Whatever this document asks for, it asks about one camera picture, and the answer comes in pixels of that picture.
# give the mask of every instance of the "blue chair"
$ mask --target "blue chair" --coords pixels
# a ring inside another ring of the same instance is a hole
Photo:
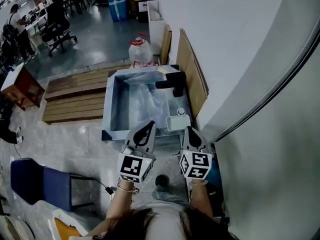
[[[31,158],[22,158],[11,163],[11,188],[29,205],[43,200],[67,212],[93,205],[93,202],[72,205],[72,179],[95,180],[41,166]]]

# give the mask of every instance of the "wrist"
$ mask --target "wrist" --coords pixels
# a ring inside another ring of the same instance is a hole
[[[133,182],[126,181],[126,180],[120,180],[119,186],[124,190],[133,190],[135,188],[135,185]]]
[[[203,183],[204,181],[205,181],[204,179],[195,179],[195,178],[192,179],[192,183],[194,184]]]
[[[205,186],[207,183],[205,179],[192,179],[192,186]]]

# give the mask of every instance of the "backpack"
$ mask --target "backpack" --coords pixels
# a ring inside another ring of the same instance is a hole
[[[15,28],[14,26],[10,25],[10,22],[11,22],[13,15],[14,15],[14,13],[11,15],[11,17],[9,19],[9,23],[7,20],[6,24],[3,26],[2,34],[7,40],[15,39],[19,35],[18,29]]]

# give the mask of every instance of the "white shirt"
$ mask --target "white shirt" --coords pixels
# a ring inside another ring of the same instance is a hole
[[[10,14],[10,16],[6,22],[7,24],[9,24],[11,15],[12,15],[12,13]],[[20,19],[21,19],[20,15],[16,12],[15,14],[13,14],[11,21],[10,21],[10,25],[13,26],[14,28],[18,29],[19,34],[21,34],[22,31],[24,31],[26,29],[24,25],[17,24],[17,21]]]
[[[152,208],[157,215],[148,226],[146,240],[185,240],[183,227],[180,220],[182,206],[173,202],[152,200],[139,205],[139,208]],[[69,240],[92,240],[89,237],[71,236]]]

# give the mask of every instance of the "dark hair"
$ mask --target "dark hair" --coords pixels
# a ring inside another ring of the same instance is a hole
[[[114,219],[107,229],[104,240],[132,239],[144,240],[148,226],[156,213],[151,208],[131,210]],[[204,213],[186,208],[180,212],[180,220],[186,240],[201,240],[212,236],[215,240],[235,240],[227,229]]]
[[[19,5],[17,5],[16,3],[14,5],[12,5],[11,7],[11,12],[16,11],[19,9]]]
[[[128,213],[111,221],[103,239],[122,240],[134,238],[143,240],[146,238],[148,226],[155,215],[151,208],[130,210]]]

